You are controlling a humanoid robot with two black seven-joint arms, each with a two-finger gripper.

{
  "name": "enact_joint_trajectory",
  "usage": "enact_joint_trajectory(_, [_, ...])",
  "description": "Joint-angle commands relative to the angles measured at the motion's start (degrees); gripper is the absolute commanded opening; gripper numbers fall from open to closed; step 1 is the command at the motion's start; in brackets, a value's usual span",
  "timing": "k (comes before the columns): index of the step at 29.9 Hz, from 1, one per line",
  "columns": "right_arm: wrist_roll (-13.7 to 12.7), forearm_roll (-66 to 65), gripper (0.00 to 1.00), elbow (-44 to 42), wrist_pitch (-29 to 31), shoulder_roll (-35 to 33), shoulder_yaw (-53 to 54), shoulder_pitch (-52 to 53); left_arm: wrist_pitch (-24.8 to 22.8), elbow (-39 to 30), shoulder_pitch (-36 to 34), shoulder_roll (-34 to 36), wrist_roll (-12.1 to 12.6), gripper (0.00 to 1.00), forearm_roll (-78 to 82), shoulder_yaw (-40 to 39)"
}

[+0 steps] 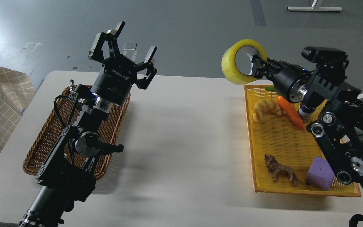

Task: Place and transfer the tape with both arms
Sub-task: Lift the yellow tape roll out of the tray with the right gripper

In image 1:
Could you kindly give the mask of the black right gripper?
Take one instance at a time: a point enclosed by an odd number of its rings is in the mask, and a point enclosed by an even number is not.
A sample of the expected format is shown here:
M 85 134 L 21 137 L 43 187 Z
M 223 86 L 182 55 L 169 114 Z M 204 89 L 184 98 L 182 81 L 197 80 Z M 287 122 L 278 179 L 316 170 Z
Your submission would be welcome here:
M 252 75 L 255 79 L 269 79 L 275 90 L 290 103 L 302 101 L 299 89 L 306 83 L 308 70 L 285 61 L 265 59 L 258 54 L 252 57 Z

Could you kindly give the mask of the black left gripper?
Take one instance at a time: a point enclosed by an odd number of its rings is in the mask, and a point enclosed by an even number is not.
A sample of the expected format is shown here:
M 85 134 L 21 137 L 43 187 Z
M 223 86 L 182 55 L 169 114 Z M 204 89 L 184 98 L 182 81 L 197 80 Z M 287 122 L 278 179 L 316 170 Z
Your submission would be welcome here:
M 134 83 L 139 89 L 146 90 L 157 73 L 153 63 L 156 46 L 151 46 L 144 62 L 137 65 L 120 53 L 117 39 L 125 24 L 125 21 L 120 21 L 115 29 L 97 33 L 88 55 L 89 60 L 104 64 L 90 91 L 118 106 L 124 104 Z M 103 55 L 104 43 L 108 45 L 109 57 L 107 58 Z M 144 69 L 147 69 L 145 76 L 137 79 L 137 72 Z

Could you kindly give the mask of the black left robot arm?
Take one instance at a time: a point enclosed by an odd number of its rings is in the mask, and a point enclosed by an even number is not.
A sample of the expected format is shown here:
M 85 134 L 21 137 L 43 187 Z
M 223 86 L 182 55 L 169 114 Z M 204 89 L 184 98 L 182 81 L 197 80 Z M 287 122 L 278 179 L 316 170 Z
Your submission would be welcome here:
M 75 201 L 84 202 L 95 190 L 95 170 L 102 156 L 120 153 L 123 145 L 106 143 L 98 132 L 109 120 L 114 106 L 125 104 L 133 85 L 147 89 L 157 69 L 153 56 L 157 47 L 150 47 L 143 62 L 122 54 L 117 39 L 125 26 L 98 33 L 88 58 L 102 64 L 91 88 L 75 85 L 71 79 L 68 95 L 54 99 L 54 113 L 62 128 L 36 174 L 42 186 L 33 203 L 23 215 L 19 227 L 57 227 L 63 224 L 64 212 L 73 210 Z

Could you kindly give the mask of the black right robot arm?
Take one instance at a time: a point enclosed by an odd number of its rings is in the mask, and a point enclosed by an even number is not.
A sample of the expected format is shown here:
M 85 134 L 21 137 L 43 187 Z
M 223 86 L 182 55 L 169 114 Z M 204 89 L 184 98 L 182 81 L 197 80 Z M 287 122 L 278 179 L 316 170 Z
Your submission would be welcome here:
M 270 80 L 276 91 L 288 102 L 300 103 L 299 115 L 308 119 L 323 102 L 317 120 L 306 129 L 342 184 L 359 183 L 363 188 L 363 102 L 360 90 L 345 82 L 347 55 L 335 48 L 308 46 L 302 56 L 316 64 L 313 71 L 301 66 L 270 58 L 260 53 L 251 57 L 252 74 L 256 79 Z M 350 227 L 363 222 L 356 214 Z

